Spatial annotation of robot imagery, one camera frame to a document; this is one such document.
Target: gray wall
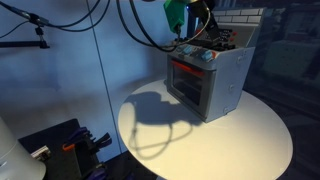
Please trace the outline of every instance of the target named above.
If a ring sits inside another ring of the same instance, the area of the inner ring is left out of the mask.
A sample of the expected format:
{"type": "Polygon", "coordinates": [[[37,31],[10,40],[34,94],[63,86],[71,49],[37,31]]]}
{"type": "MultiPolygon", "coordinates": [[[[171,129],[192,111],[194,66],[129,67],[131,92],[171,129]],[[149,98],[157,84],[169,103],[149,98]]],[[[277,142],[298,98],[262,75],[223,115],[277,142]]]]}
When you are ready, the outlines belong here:
{"type": "MultiPolygon", "coordinates": [[[[3,2],[46,17],[55,24],[74,22],[88,12],[85,0],[3,2]]],[[[169,31],[163,3],[136,2],[143,24],[159,43],[175,37],[169,31]]],[[[94,22],[105,4],[106,1],[102,2],[92,15],[94,22]]],[[[136,26],[129,3],[122,4],[130,29],[145,39],[136,26]]],[[[1,8],[0,35],[22,21],[23,18],[1,8]]],[[[73,29],[90,24],[88,18],[73,29]]],[[[23,25],[0,42],[38,40],[34,28],[31,24],[23,25]]],[[[118,142],[115,127],[121,104],[136,88],[165,77],[166,54],[136,43],[125,33],[115,1],[94,30],[70,33],[46,27],[44,31],[50,49],[0,49],[0,115],[4,121],[20,138],[78,118],[80,125],[87,126],[96,137],[105,132],[111,134],[113,144],[98,154],[100,160],[125,151],[121,138],[118,142]]]]}

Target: oven knob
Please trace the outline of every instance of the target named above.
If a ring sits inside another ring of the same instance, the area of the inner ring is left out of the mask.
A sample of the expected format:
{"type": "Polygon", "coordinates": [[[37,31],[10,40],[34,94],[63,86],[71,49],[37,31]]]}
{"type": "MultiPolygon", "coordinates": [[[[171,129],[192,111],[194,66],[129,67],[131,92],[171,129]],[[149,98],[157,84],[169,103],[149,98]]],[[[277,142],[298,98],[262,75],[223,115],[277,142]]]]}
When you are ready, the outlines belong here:
{"type": "Polygon", "coordinates": [[[207,50],[206,52],[204,52],[201,56],[201,59],[203,61],[206,61],[208,62],[209,60],[211,60],[213,57],[212,57],[212,51],[210,50],[207,50]]]}
{"type": "Polygon", "coordinates": [[[192,46],[187,45],[183,50],[183,54],[190,54],[192,52],[192,46]]]}
{"type": "Polygon", "coordinates": [[[183,50],[183,46],[178,46],[177,48],[176,48],[176,51],[177,52],[181,52],[183,50]]]}

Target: oven door window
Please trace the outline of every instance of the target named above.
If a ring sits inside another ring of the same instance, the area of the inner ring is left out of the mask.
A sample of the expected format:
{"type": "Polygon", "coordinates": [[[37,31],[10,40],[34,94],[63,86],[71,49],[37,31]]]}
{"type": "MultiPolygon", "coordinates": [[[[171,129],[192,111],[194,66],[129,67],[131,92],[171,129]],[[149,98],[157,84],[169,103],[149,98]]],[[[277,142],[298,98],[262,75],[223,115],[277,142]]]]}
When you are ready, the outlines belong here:
{"type": "Polygon", "coordinates": [[[173,87],[196,105],[200,104],[202,76],[200,70],[173,64],[173,87]]]}

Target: wire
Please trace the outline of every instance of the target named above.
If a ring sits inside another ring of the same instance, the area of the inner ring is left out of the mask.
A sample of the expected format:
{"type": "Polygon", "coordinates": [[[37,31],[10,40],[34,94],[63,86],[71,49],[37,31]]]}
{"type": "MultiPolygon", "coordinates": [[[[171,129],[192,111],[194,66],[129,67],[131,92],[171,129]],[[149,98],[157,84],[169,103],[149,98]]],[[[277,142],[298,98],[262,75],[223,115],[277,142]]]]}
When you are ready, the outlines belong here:
{"type": "Polygon", "coordinates": [[[126,30],[126,32],[128,33],[128,35],[129,35],[132,39],[134,39],[135,41],[137,41],[137,42],[140,43],[140,44],[143,44],[143,45],[149,46],[149,47],[153,47],[152,44],[149,44],[149,43],[146,43],[146,42],[141,41],[140,39],[138,39],[137,37],[135,37],[135,36],[131,33],[131,31],[130,31],[129,28],[127,27],[126,22],[125,22],[125,20],[124,20],[124,18],[123,18],[123,15],[122,15],[120,0],[117,0],[117,9],[118,9],[119,18],[120,18],[120,20],[121,20],[121,24],[122,24],[123,28],[126,30]]]}
{"type": "Polygon", "coordinates": [[[173,52],[176,48],[177,48],[177,45],[174,45],[172,49],[164,49],[164,47],[161,47],[159,46],[156,42],[153,41],[153,39],[149,36],[149,34],[146,32],[146,30],[144,29],[141,21],[140,21],[140,18],[138,16],[138,13],[137,13],[137,10],[135,8],[135,5],[134,5],[134,2],[133,0],[129,0],[130,2],[130,6],[131,6],[131,9],[132,9],[132,12],[133,12],[133,15],[139,25],[139,28],[140,30],[142,31],[142,33],[144,34],[144,36],[150,41],[150,43],[156,47],[157,49],[159,49],[160,51],[164,51],[164,52],[173,52]]]}
{"type": "Polygon", "coordinates": [[[49,27],[56,27],[56,28],[64,28],[64,27],[70,27],[70,26],[74,26],[79,24],[80,22],[82,22],[83,20],[85,20],[88,16],[90,16],[92,14],[92,12],[97,8],[97,6],[99,5],[101,0],[97,0],[97,2],[94,4],[94,6],[92,7],[92,9],[90,9],[89,13],[87,13],[85,16],[83,16],[81,19],[79,19],[78,21],[74,22],[74,23],[70,23],[70,24],[66,24],[66,25],[54,25],[54,24],[49,24],[49,27]]]}
{"type": "Polygon", "coordinates": [[[8,36],[8,35],[11,34],[13,31],[15,31],[18,27],[22,26],[23,24],[25,24],[25,23],[27,23],[27,22],[29,22],[29,21],[24,21],[24,22],[18,24],[18,25],[17,25],[16,27],[14,27],[11,31],[9,31],[8,33],[0,36],[0,38],[4,38],[4,37],[8,36]]]}
{"type": "Polygon", "coordinates": [[[95,26],[97,26],[101,20],[104,18],[104,16],[106,15],[107,11],[108,11],[108,8],[109,8],[109,5],[110,5],[110,0],[108,0],[108,3],[106,5],[106,8],[104,9],[100,19],[95,23],[93,24],[92,26],[90,27],[87,27],[87,28],[84,28],[84,29],[65,29],[65,28],[61,28],[61,27],[55,27],[54,25],[50,24],[50,27],[54,27],[54,28],[57,28],[57,29],[60,29],[62,31],[68,31],[68,32],[83,32],[83,31],[87,31],[89,29],[92,29],[94,28],[95,26]]]}

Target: round white table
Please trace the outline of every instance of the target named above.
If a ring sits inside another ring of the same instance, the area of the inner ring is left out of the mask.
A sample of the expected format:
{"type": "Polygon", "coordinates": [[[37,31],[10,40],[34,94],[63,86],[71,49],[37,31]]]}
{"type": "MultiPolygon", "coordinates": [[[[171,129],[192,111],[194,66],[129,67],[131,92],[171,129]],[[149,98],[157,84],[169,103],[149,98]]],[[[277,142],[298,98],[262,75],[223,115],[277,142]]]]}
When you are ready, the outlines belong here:
{"type": "Polygon", "coordinates": [[[127,98],[118,123],[130,153],[168,180],[276,179],[292,158],[283,121],[246,92],[236,110],[203,123],[160,80],[127,98]]]}

